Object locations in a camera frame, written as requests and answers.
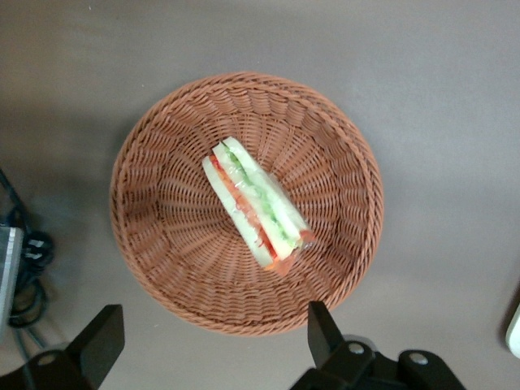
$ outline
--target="sandwich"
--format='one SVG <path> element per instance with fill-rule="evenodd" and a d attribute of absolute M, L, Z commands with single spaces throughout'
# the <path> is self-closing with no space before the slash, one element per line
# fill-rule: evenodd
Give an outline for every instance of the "sandwich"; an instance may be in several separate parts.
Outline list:
<path fill-rule="evenodd" d="M 258 264 L 287 275 L 314 235 L 280 185 L 233 137 L 219 142 L 202 167 Z"/>

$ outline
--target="tomato slice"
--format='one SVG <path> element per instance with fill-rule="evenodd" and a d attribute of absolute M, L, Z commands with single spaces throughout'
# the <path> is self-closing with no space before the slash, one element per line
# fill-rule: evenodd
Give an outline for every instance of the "tomato slice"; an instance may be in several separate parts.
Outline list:
<path fill-rule="evenodd" d="M 273 263 L 264 267 L 264 269 L 269 271 L 275 271 L 280 276 L 286 276 L 291 267 L 293 266 L 293 263 L 297 259 L 299 249 L 293 250 L 293 252 L 287 258 L 283 260 L 280 259 L 280 257 L 275 251 L 275 248 L 273 248 L 272 243 L 269 241 L 269 237 L 267 236 L 266 231 L 260 223 L 260 219 L 258 218 L 257 213 L 254 211 L 254 208 L 249 204 L 247 199 L 245 199 L 241 191 L 235 186 L 229 175 L 220 165 L 220 162 L 215 155 L 210 156 L 210 162 L 213 165 L 214 169 L 217 171 L 219 178 L 226 186 L 226 189 L 233 196 L 233 199 L 236 202 L 236 208 L 240 210 L 242 213 L 244 213 L 244 216 L 247 218 L 249 224 L 254 228 L 255 231 L 257 231 L 258 239 L 260 241 L 260 244 L 258 246 L 266 246 L 266 249 L 271 256 Z M 302 244 L 314 241 L 314 234 L 311 231 L 302 230 L 300 234 Z"/>
<path fill-rule="evenodd" d="M 249 224 L 254 228 L 254 230 L 258 232 L 258 239 L 260 240 L 259 246 L 265 245 L 266 249 L 269 251 L 271 258 L 273 259 L 273 262 L 279 262 L 280 259 L 278 257 L 278 254 L 276 254 L 273 245 L 269 241 L 269 237 L 267 237 L 267 233 L 262 227 L 260 219 L 258 219 L 257 213 L 254 211 L 254 208 L 249 204 L 247 199 L 245 199 L 244 195 L 242 195 L 240 190 L 237 187 L 235 187 L 229 175 L 220 165 L 219 160 L 214 155 L 212 155 L 210 156 L 210 161 L 214 169 L 217 171 L 219 178 L 226 186 L 226 189 L 233 196 L 233 199 L 235 199 L 236 208 L 240 210 L 242 213 L 244 213 L 244 216 L 247 218 L 247 222 L 249 222 Z"/>

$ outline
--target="sandwich half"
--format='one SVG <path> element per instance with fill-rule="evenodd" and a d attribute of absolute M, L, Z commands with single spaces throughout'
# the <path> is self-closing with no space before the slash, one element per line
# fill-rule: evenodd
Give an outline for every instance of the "sandwich half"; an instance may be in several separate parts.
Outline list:
<path fill-rule="evenodd" d="M 287 275 L 314 236 L 281 187 L 233 137 L 216 145 L 202 167 L 258 264 Z"/>

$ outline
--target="basket rim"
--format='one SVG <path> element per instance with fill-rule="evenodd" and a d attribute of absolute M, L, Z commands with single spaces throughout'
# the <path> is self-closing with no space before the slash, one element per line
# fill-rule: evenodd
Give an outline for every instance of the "basket rim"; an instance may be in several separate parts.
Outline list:
<path fill-rule="evenodd" d="M 377 252 L 384 221 L 383 183 L 375 156 L 355 124 L 327 97 L 311 87 L 289 79 L 255 71 L 238 71 L 206 76 L 181 86 L 153 104 L 128 134 L 118 153 L 112 171 L 110 182 L 110 221 L 116 243 L 122 254 L 132 252 L 129 250 L 128 241 L 125 234 L 123 234 L 124 208 L 121 206 L 121 193 L 118 193 L 116 189 L 120 188 L 124 182 L 124 175 L 121 175 L 121 173 L 124 172 L 124 168 L 129 164 L 126 157 L 132 150 L 132 146 L 138 136 L 147 129 L 147 124 L 153 122 L 154 117 L 159 115 L 165 107 L 182 104 L 183 99 L 187 98 L 190 94 L 200 92 L 201 89 L 212 88 L 212 90 L 215 90 L 215 87 L 220 85 L 225 89 L 227 83 L 238 80 L 244 85 L 244 88 L 248 85 L 251 88 L 254 87 L 270 93 L 277 93 L 288 99 L 296 98 L 303 106 L 308 105 L 307 108 L 315 109 L 324 120 L 336 124 L 334 129 L 336 129 L 337 135 L 348 145 L 359 162 L 367 192 L 371 194 L 371 196 L 368 197 L 369 205 L 367 207 L 367 213 L 373 218 L 369 218 L 372 222 L 367 226 L 364 245 L 360 251 L 360 253 L 364 255 L 359 255 L 354 259 L 354 277 L 352 279 L 345 278 L 340 288 L 338 288 L 338 290 L 341 290 L 340 293 L 336 294 L 333 299 L 325 301 L 328 309 L 333 310 L 358 286 L 368 271 Z M 126 255 L 123 256 L 123 259 L 134 277 L 136 277 L 137 281 L 149 295 L 181 319 L 198 325 L 199 327 L 239 336 L 264 336 L 267 334 L 288 332 L 296 327 L 300 327 L 306 321 L 306 318 L 302 318 L 301 315 L 294 315 L 291 318 L 284 318 L 282 321 L 272 323 L 271 325 L 268 323 L 259 323 L 244 327 L 243 325 L 233 325 L 210 320 L 189 310 L 188 307 L 183 307 L 170 300 L 159 287 L 150 283 L 144 275 L 144 272 L 135 262 L 132 262 Z"/>

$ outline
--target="wicker basket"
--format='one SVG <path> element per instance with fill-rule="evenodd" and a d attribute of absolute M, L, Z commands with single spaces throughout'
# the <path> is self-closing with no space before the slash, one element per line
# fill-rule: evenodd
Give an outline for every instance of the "wicker basket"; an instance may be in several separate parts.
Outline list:
<path fill-rule="evenodd" d="M 203 173 L 202 158 L 228 136 L 277 177 L 316 233 L 285 278 L 256 264 Z M 311 300 L 341 303 L 383 223 L 378 167 L 354 124 L 309 87 L 252 72 L 197 80 L 155 104 L 119 152 L 110 201 L 144 289 L 182 319 L 245 336 L 301 326 Z"/>

